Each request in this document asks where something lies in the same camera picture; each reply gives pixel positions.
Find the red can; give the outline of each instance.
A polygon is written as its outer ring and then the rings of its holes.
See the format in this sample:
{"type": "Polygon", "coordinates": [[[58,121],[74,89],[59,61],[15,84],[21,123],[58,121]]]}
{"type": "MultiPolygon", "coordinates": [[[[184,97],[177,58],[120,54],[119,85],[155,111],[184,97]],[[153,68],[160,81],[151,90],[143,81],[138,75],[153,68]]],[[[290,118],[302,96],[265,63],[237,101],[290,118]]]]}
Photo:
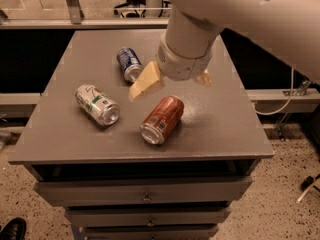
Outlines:
{"type": "Polygon", "coordinates": [[[176,96],[167,96],[140,126],[142,137],[151,144],[162,144],[183,114],[184,104],[176,96]]]}

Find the drawer knob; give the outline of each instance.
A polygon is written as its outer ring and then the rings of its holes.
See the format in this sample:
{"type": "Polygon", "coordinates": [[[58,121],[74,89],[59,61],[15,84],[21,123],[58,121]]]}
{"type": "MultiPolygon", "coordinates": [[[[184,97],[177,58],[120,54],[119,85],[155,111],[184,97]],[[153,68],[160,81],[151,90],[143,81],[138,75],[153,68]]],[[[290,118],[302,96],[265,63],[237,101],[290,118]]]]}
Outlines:
{"type": "Polygon", "coordinates": [[[147,227],[154,227],[152,219],[149,219],[149,221],[147,222],[147,227]]]}
{"type": "Polygon", "coordinates": [[[144,197],[142,198],[142,202],[144,203],[150,203],[152,201],[152,198],[149,196],[148,193],[144,194],[144,197]]]}

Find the cable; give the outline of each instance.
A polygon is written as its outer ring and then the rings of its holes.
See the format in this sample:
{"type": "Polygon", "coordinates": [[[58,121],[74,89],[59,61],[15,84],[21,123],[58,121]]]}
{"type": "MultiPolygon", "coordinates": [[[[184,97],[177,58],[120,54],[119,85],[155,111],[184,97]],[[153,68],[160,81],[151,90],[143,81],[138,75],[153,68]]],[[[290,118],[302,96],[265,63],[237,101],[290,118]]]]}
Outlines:
{"type": "Polygon", "coordinates": [[[271,116],[271,115],[277,114],[277,113],[281,112],[283,109],[285,109],[288,106],[288,104],[289,104],[289,102],[291,100],[291,97],[292,97],[293,82],[294,82],[294,68],[291,68],[291,87],[290,87],[290,94],[289,94],[289,98],[288,98],[287,102],[281,108],[279,108],[276,111],[264,113],[264,112],[259,112],[259,111],[256,110],[256,113],[258,115],[271,116]]]}

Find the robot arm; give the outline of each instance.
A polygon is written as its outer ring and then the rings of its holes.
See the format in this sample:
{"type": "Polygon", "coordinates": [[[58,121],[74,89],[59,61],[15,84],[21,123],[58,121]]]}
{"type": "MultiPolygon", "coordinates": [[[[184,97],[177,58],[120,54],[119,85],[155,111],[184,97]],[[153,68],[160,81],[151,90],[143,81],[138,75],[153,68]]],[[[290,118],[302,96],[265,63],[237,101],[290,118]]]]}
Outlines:
{"type": "Polygon", "coordinates": [[[320,0],[170,0],[174,5],[157,54],[174,80],[201,74],[211,46],[229,28],[320,84],[320,0]]]}

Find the caster wheel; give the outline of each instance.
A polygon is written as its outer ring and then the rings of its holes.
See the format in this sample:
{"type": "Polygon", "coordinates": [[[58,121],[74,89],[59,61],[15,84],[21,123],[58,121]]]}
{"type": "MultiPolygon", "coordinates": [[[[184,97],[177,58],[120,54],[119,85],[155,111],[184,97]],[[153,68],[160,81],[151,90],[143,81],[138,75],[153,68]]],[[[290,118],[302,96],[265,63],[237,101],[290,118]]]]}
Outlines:
{"type": "Polygon", "coordinates": [[[301,184],[301,189],[305,190],[307,187],[309,187],[314,182],[314,178],[311,176],[308,176],[305,178],[305,180],[301,184]]]}

